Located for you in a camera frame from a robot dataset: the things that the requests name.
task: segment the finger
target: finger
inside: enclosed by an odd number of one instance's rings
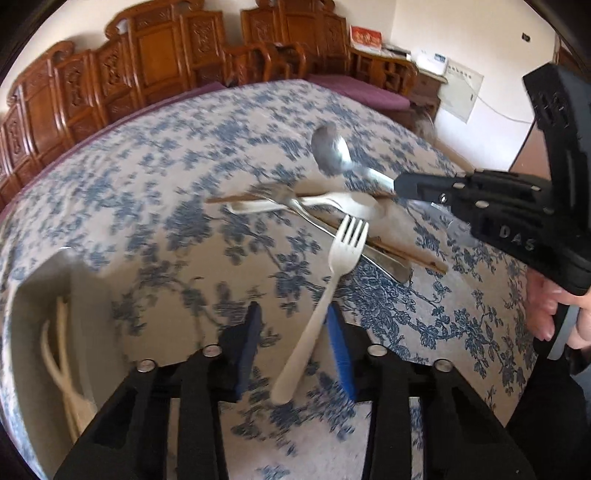
[[[525,324],[530,333],[538,340],[552,340],[554,320],[552,315],[537,306],[530,305],[525,312]]]
[[[563,305],[577,305],[584,309],[591,309],[591,293],[587,292],[585,295],[577,297],[572,293],[558,286],[551,280],[545,279],[542,286],[542,295],[556,300]]]
[[[536,303],[540,297],[540,293],[542,292],[542,287],[545,282],[545,277],[533,270],[532,268],[528,268],[526,273],[527,278],[527,300],[530,303]]]
[[[582,340],[591,343],[591,310],[581,309],[579,312],[577,333]]]
[[[583,339],[581,333],[579,332],[579,328],[575,327],[573,328],[573,331],[570,332],[569,339],[566,344],[575,350],[581,350],[581,348],[591,346],[591,341]]]

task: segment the bolt head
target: bolt head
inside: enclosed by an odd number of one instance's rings
[[[151,372],[154,368],[156,368],[156,362],[154,360],[142,360],[137,364],[138,372],[142,372],[143,374]]]
[[[368,347],[368,353],[371,356],[384,356],[386,353],[388,353],[388,349],[384,345],[375,343]]]
[[[207,345],[203,349],[203,356],[212,358],[214,356],[218,356],[222,354],[222,347],[219,345]]]
[[[433,365],[440,372],[449,373],[453,370],[453,363],[451,363],[449,360],[445,360],[444,358],[435,360]]]

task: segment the blue floral tablecloth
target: blue floral tablecloth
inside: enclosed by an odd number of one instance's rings
[[[304,191],[367,189],[355,176],[319,172],[309,144],[325,122],[337,123],[356,161],[391,176],[457,170],[380,114],[294,80],[146,112],[70,154],[20,198],[0,231],[0,398],[8,431],[40,476],[14,395],[10,311],[18,285],[68,245],[108,283],[131,360],[185,360],[215,342],[221,326],[242,321],[251,300],[261,303],[265,326],[248,391],[222,408],[232,479],[361,477],[370,409],[346,399],[325,333],[294,401],[273,407],[268,399],[330,275],[331,239],[288,213],[236,216],[204,205],[210,196],[263,181],[298,183]],[[506,422],[534,362],[524,326],[524,267],[482,244],[460,246],[437,225],[404,201],[388,202],[387,218],[371,234],[422,247],[449,272],[414,267],[401,285],[361,262],[337,298],[349,321],[402,357],[452,360]],[[413,419],[420,453],[416,406]]]

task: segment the fingernail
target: fingernail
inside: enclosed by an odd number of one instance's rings
[[[542,304],[542,308],[544,309],[545,312],[553,315],[556,313],[556,310],[558,310],[558,302],[556,300],[546,300],[543,304]]]
[[[558,286],[553,281],[547,280],[544,283],[544,291],[546,291],[548,293],[558,294],[558,293],[562,293],[564,291],[564,289],[562,287]]]

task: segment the white cable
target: white cable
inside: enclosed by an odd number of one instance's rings
[[[478,92],[474,90],[474,88],[472,87],[472,85],[470,85],[470,83],[468,83],[468,81],[466,80],[466,78],[464,77],[464,75],[461,75],[462,80],[464,80],[464,82],[466,82],[466,85],[468,85],[470,87],[470,90],[472,90],[472,92],[474,93],[474,95],[476,95],[476,98],[479,99],[482,103],[484,103],[488,108],[490,108],[493,112],[495,112],[497,115],[500,115],[503,118],[506,118],[507,120],[511,121],[511,122],[515,122],[517,124],[526,124],[526,125],[530,125],[535,122],[535,119],[533,119],[532,121],[526,121],[526,120],[517,120],[516,118],[511,118],[510,116],[506,116],[505,114],[501,113],[500,111],[496,110],[494,107],[490,106],[488,103],[486,103],[482,97],[480,95],[478,95]]]

